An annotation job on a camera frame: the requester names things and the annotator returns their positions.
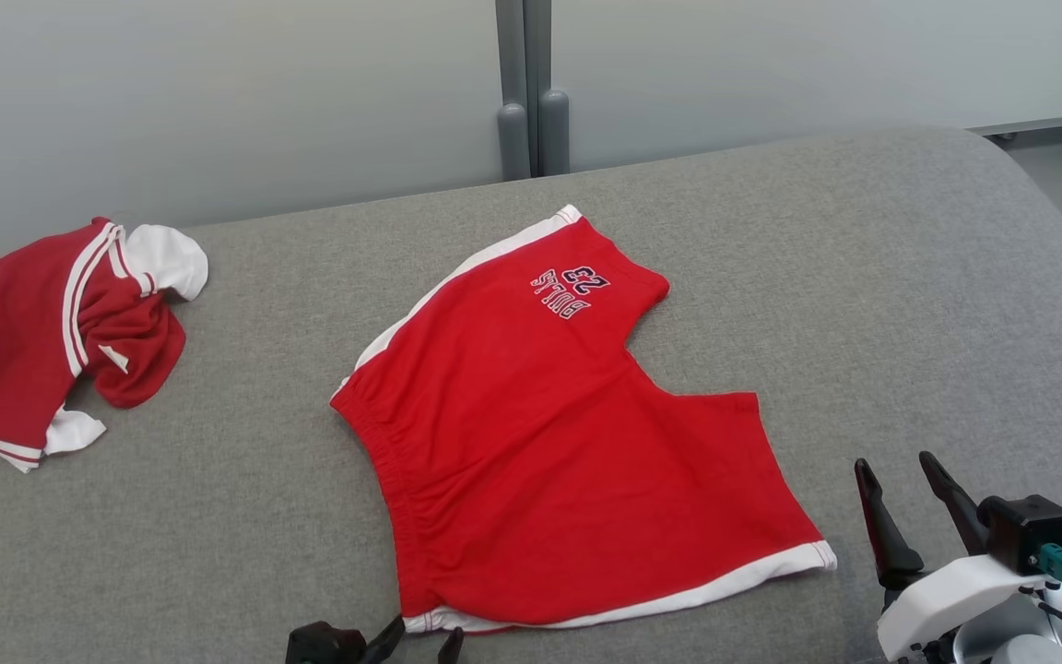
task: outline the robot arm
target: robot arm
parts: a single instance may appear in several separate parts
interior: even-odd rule
[[[310,623],[290,632],[286,664],[381,664],[404,639],[404,618],[396,615],[383,631],[367,643],[359,630],[339,630],[328,623]],[[457,664],[465,632],[450,633],[436,653],[436,664]]]
[[[890,661],[922,652],[930,664],[1010,664],[1011,652],[1062,661],[1062,507],[1044,496],[974,500],[930,453],[928,484],[970,556],[936,572],[898,532],[864,459],[855,463],[868,534],[884,585],[877,637]]]

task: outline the gray fabric surface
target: gray fabric surface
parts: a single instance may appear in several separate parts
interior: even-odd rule
[[[839,556],[707,608],[464,644],[464,660],[879,661],[851,466],[932,566],[961,554],[915,453],[975,499],[1062,505],[1062,218],[1010,158],[896,130],[195,227],[185,356],[29,476],[0,459],[0,661],[280,661],[290,629],[397,611],[378,484],[327,407],[367,341],[477,249],[573,203],[669,277],[631,348],[678,392],[755,390]],[[398,661],[433,661],[440,635]]]

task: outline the sleeve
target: sleeve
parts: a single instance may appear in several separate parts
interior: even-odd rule
[[[158,391],[178,361],[186,336],[164,294],[139,300],[98,323],[85,339],[87,371],[117,408],[134,408]]]
[[[170,289],[193,300],[207,283],[207,255],[195,240],[173,227],[136,227],[122,252],[143,294]]]

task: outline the red shorts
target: red shorts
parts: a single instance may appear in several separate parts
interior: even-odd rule
[[[409,631],[590,626],[835,567],[756,396],[668,394],[627,352],[667,289],[566,206],[367,346],[330,405],[379,474]]]

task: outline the white stripe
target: white stripe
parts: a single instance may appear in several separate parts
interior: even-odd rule
[[[467,632],[489,632],[502,630],[507,627],[538,627],[538,629],[565,630],[570,627],[595,626],[598,623],[612,623],[614,620],[626,620],[626,618],[639,618],[641,615],[654,615],[656,613],[668,613],[682,609],[690,609],[692,606],[703,606],[708,602],[723,599],[733,594],[741,593],[749,589],[764,583],[772,577],[783,577],[792,575],[795,572],[806,569],[835,569],[838,567],[838,559],[835,551],[830,550],[828,543],[810,542],[780,551],[772,556],[765,556],[753,563],[738,567],[726,575],[713,580],[712,583],[699,585],[697,589],[675,593],[673,596],[662,597],[652,601],[645,601],[641,605],[628,606],[623,609],[615,609],[594,615],[582,615],[579,618],[570,618],[562,623],[551,623],[547,626],[528,626],[524,623],[496,623],[478,618],[476,615],[462,613],[448,606],[439,606],[429,613],[415,615],[415,617],[404,619],[405,630],[409,632],[426,632],[431,630],[451,630],[453,627],[461,627]]]
[[[114,364],[116,364],[118,369],[122,370],[122,374],[130,374],[130,370],[127,369],[127,367],[130,367],[130,358],[122,356],[121,353],[115,352],[114,346],[97,344],[97,347],[101,348],[101,353],[105,353],[105,357],[113,360]]]
[[[130,273],[125,272],[125,268],[122,267],[122,260],[117,257],[118,242],[109,243],[108,245],[108,265],[114,268],[114,276],[118,278],[125,278],[130,276]]]
[[[2,453],[0,453],[0,457],[4,458],[5,462],[10,463],[11,465],[16,466],[19,472],[30,472],[33,470],[33,467],[38,467],[38,463],[22,461],[22,459],[14,457],[7,457],[7,455],[4,455]]]
[[[134,271],[134,260],[131,259],[130,252],[125,249],[125,231],[122,231],[118,235],[117,251],[122,254],[122,262],[125,263],[125,269],[130,271],[130,276],[134,277],[140,289],[142,289],[142,297],[147,297],[147,295],[153,293],[155,291],[155,282],[153,282],[153,278],[149,274]]]
[[[114,231],[109,233],[107,242],[116,243],[117,227],[114,226]],[[84,339],[81,339],[80,324],[78,324],[78,319],[81,318],[81,297],[84,297],[85,287],[88,287],[89,278],[92,278],[92,273],[97,270],[97,266],[101,263],[102,257],[105,257],[107,252],[102,252],[98,249],[96,255],[92,259],[88,261],[88,268],[85,269],[84,278],[81,278],[80,285],[76,285],[75,294],[72,297],[72,324],[71,328],[75,329],[75,334],[72,336],[72,340],[75,341],[76,354],[81,357],[81,365],[84,367],[88,364],[88,352],[85,350]]]
[[[5,441],[0,441],[0,450],[7,450],[11,454],[17,454],[19,457],[27,458],[38,458],[38,455],[41,452],[35,448],[25,448],[23,445],[16,445]]]
[[[427,291],[427,293],[425,293],[425,297],[421,297],[421,300],[418,300],[416,306],[412,307],[412,311],[409,311],[408,316],[397,320],[395,324],[392,324],[391,327],[384,329],[382,335],[376,337],[375,341],[372,341],[371,345],[366,346],[365,352],[360,354],[359,361],[355,362],[355,369],[358,370],[359,367],[365,365],[366,362],[373,357],[387,352],[388,344],[391,343],[392,337],[395,337],[395,334],[398,333],[406,323],[412,320],[412,317],[416,316],[416,312],[428,304],[429,300],[433,299],[433,295],[435,295],[439,290],[449,283],[451,278],[469,272],[469,270],[476,269],[481,263],[492,261],[497,259],[499,256],[514,252],[515,249],[523,248],[523,245],[530,244],[535,240],[547,238],[548,235],[552,235],[552,233],[560,231],[561,227],[566,227],[569,224],[577,223],[581,220],[581,218],[582,215],[576,207],[564,206],[564,209],[558,211],[555,215],[552,215],[551,219],[545,219],[530,227],[524,227],[523,231],[515,233],[515,235],[511,235],[510,238],[494,242],[494,244],[489,245],[489,248],[483,249],[483,251],[467,257],[467,259],[464,260],[463,263],[459,265],[453,272],[450,272],[449,276],[442,278],[442,282],[439,283],[438,286],[434,286],[433,290]],[[342,386],[345,385],[346,379],[342,381]]]
[[[76,327],[75,318],[72,314],[72,302],[75,297],[76,280],[80,280],[81,274],[84,273],[85,266],[88,265],[88,260],[91,259],[93,252],[101,248],[101,244],[108,241],[110,233],[114,232],[113,223],[105,223],[101,227],[101,232],[98,233],[96,238],[91,240],[84,249],[81,249],[81,255],[76,256],[76,260],[72,263],[72,269],[68,270],[68,280],[64,285],[64,303],[62,316],[59,316],[59,336],[64,339],[64,354],[68,360],[68,371],[71,371],[72,375],[81,375],[81,358],[76,356],[76,345],[81,343],[81,334],[78,331],[72,335],[72,329]]]

